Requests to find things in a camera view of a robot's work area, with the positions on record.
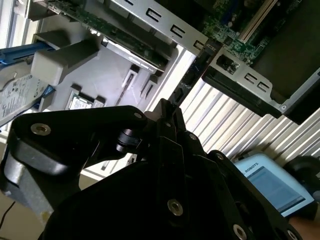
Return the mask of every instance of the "laptop screen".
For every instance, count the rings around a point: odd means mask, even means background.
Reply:
[[[280,213],[305,200],[264,166],[247,178]]]

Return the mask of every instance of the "black cable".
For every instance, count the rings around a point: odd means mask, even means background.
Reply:
[[[4,224],[4,221],[5,221],[5,218],[6,218],[6,215],[7,213],[10,211],[10,209],[12,209],[12,207],[15,205],[15,201],[10,205],[10,207],[8,207],[8,209],[4,212],[3,216],[2,216],[2,219],[1,219],[1,222],[0,222],[0,230],[2,228],[2,225]]]

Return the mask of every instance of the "motherboard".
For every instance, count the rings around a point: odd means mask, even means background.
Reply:
[[[302,0],[216,0],[201,31],[251,66]]]

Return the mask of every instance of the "gray plastic part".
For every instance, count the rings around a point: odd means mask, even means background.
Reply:
[[[56,50],[71,44],[67,33],[63,30],[36,33],[33,35],[32,42],[44,42]]]
[[[98,55],[97,42],[83,40],[56,51],[40,50],[34,54],[31,74],[52,86],[57,86],[72,71]]]

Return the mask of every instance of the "expansion slot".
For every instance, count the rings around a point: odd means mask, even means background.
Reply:
[[[268,15],[270,10],[274,7],[274,5],[278,2],[278,0],[265,0],[256,14],[253,16],[251,21],[245,27],[245,29],[241,32],[239,36],[239,40],[244,44],[250,39],[250,37],[254,34],[257,30],[261,22],[265,19]]]

